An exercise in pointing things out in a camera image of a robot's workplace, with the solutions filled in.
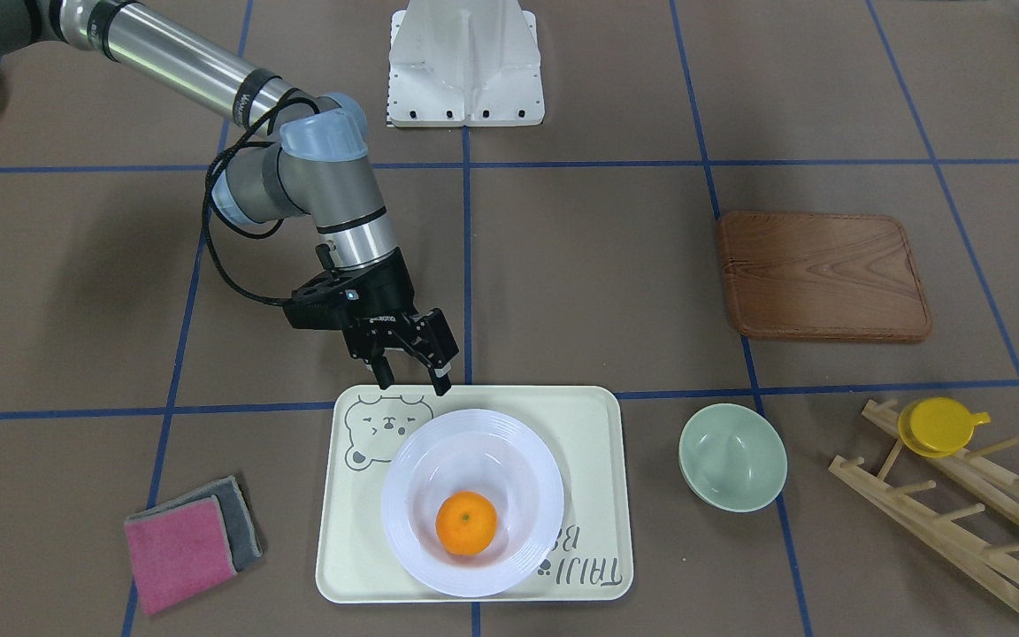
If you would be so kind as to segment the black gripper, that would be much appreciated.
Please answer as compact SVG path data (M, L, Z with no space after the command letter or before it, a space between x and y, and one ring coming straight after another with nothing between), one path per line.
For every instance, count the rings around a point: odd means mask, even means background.
M448 319L441 308L418 314L414 307L414 286L396 249L388 257L359 269L337 271L337 282L348 302L352 326L342 331L353 359L371 368L379 388L394 383L386 349L400 349L412 355L428 371L437 396L452 388L450 363L458 346Z

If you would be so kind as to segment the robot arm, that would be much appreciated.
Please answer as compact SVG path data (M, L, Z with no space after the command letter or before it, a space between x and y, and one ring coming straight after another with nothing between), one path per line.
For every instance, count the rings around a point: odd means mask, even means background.
M242 130L209 164L201 235L219 277L251 302L278 307L294 329L335 331L381 388L401 351L450 389L455 338L442 311L421 313L369 160L363 109L350 96L311 96L138 1L0 1L0 57L37 42L95 51L177 90ZM287 297L244 289L211 238L218 220L260 241L311 218L322 271Z

